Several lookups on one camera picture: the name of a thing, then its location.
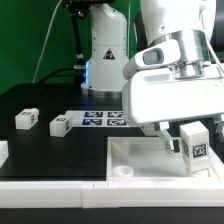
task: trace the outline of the green wall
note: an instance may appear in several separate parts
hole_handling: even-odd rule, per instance
[[[139,0],[116,0],[112,7],[131,20]],[[58,0],[10,0],[0,3],[0,94],[19,83],[31,83],[48,25]],[[91,56],[89,17],[79,21],[85,58]],[[130,56],[136,51],[131,26]],[[75,43],[68,11],[60,7],[41,63],[37,80],[49,72],[75,64]]]

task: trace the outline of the white platform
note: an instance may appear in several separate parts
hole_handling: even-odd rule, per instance
[[[0,207],[224,206],[224,165],[212,149],[210,177],[193,178],[186,177],[181,154],[167,153],[159,138],[123,140],[108,139],[105,182],[0,182]],[[111,155],[114,141],[123,158]],[[134,176],[113,176],[120,165],[132,167]]]

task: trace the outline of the warning label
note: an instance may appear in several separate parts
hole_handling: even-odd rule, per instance
[[[110,48],[108,49],[107,53],[104,55],[103,59],[115,60],[114,54]]]

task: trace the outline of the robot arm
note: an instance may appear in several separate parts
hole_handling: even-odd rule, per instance
[[[223,113],[221,71],[216,65],[206,67],[210,65],[207,40],[212,35],[216,1],[141,0],[141,7],[149,48],[123,69],[128,79],[123,108],[129,125]],[[156,48],[167,61],[148,65],[146,53],[151,61],[150,52]]]

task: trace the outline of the cube with marker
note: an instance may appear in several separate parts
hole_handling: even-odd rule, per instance
[[[209,163],[209,132],[197,121],[180,126],[183,160],[190,172],[206,169]]]
[[[59,115],[50,122],[50,136],[64,137],[72,129],[72,117]]]
[[[15,116],[16,129],[29,130],[37,123],[39,116],[39,110],[24,109],[18,115]]]

